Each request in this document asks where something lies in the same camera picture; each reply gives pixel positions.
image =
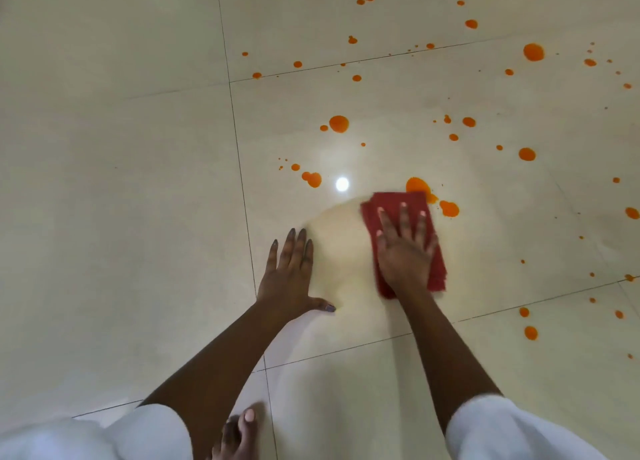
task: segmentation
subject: folded red cloth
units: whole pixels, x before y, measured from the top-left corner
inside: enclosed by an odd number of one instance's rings
[[[427,197],[424,192],[376,192],[370,200],[360,204],[360,211],[369,235],[371,236],[371,246],[373,248],[373,261],[376,268],[376,284],[380,295],[385,298],[396,298],[396,293],[391,286],[382,278],[380,273],[380,264],[378,263],[378,245],[376,240],[376,232],[382,229],[380,218],[378,216],[378,207],[385,210],[391,222],[394,223],[396,230],[399,230],[400,222],[400,204],[406,202],[409,209],[409,221],[411,222],[411,230],[414,233],[418,223],[420,211],[427,213],[427,234],[425,245],[435,234],[433,221],[429,213],[427,205]],[[447,269],[444,266],[442,250],[440,246],[436,248],[431,262],[431,273],[429,275],[429,283],[427,289],[430,292],[441,292],[445,289],[445,280],[447,277]]]

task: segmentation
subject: person's left hand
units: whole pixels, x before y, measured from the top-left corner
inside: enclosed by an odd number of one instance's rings
[[[309,296],[311,268],[314,263],[314,244],[307,241],[307,231],[302,229],[296,239],[295,228],[282,247],[278,261],[278,240],[269,250],[267,268],[258,288],[258,301],[271,302],[283,312],[286,321],[297,319],[310,310],[335,311],[335,307],[322,298]]]

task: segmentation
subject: bare foot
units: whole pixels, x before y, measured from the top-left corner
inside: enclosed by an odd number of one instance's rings
[[[212,460],[257,460],[258,421],[252,408],[231,416],[222,428],[222,439],[211,451]]]

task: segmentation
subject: orange stain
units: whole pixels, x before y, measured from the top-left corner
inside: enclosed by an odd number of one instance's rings
[[[333,116],[329,120],[329,126],[336,133],[344,133],[349,128],[349,120],[344,116]]]
[[[527,162],[531,162],[536,159],[536,152],[534,152],[531,148],[521,148],[518,152],[518,156],[526,160]]]
[[[542,46],[539,44],[527,44],[524,46],[522,51],[524,52],[524,57],[533,62],[537,62],[545,58],[545,50],[542,49]]]
[[[440,201],[440,208],[446,217],[455,217],[460,214],[460,208],[455,202]]]
[[[424,192],[427,195],[427,204],[436,204],[438,197],[431,193],[431,188],[427,182],[418,177],[411,177],[406,181],[404,189],[407,192]]]
[[[625,212],[631,219],[640,219],[640,213],[638,213],[638,209],[635,207],[627,207]]]
[[[538,329],[532,326],[524,327],[524,337],[529,340],[535,340],[538,338]]]
[[[308,175],[305,180],[311,187],[316,189],[320,187],[320,184],[322,183],[322,175],[320,175],[318,172],[313,172],[312,174]]]

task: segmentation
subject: finger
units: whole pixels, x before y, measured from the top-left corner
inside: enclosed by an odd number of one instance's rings
[[[335,305],[324,298],[309,297],[309,310],[335,311]]]
[[[311,274],[311,268],[314,265],[314,242],[309,239],[307,241],[307,247],[305,248],[305,255],[302,258],[302,265],[300,269],[305,273]]]
[[[293,245],[296,239],[296,229],[291,228],[289,234],[287,235],[287,239],[284,241],[284,246],[282,246],[282,252],[280,254],[280,262],[278,264],[278,269],[284,269],[289,266],[289,262],[291,261],[291,254],[293,253]]]
[[[240,430],[238,430],[238,416],[232,416],[222,427],[222,447],[220,453],[233,454],[240,445]]]
[[[433,258],[433,255],[435,254],[437,247],[438,247],[438,235],[434,234],[431,237],[429,244],[427,245],[427,250],[425,251],[425,253],[429,257],[429,260]]]
[[[302,264],[302,256],[305,253],[305,244],[307,243],[307,230],[302,228],[298,233],[298,239],[293,246],[293,254],[291,255],[291,261],[289,262],[289,268],[299,269]]]
[[[238,420],[238,429],[240,430],[241,440],[238,452],[243,452],[246,458],[253,458],[256,450],[256,442],[258,440],[258,421],[255,417],[255,410],[245,409]]]
[[[385,234],[380,230],[376,231],[376,245],[378,246],[378,254],[384,253],[387,249],[387,238],[385,238]]]
[[[273,243],[271,243],[271,247],[269,248],[269,257],[267,258],[267,268],[264,271],[265,273],[276,271],[276,266],[278,264],[278,240],[274,239]]]
[[[415,243],[420,246],[420,249],[424,249],[424,238],[427,236],[427,213],[421,210],[418,216],[418,224],[415,227]]]
[[[384,232],[387,242],[391,243],[395,241],[398,238],[396,227],[382,207],[378,207],[378,216],[380,218],[380,223],[382,223],[382,232]]]
[[[400,203],[400,236],[411,240],[411,222],[409,222],[409,207],[406,202]]]

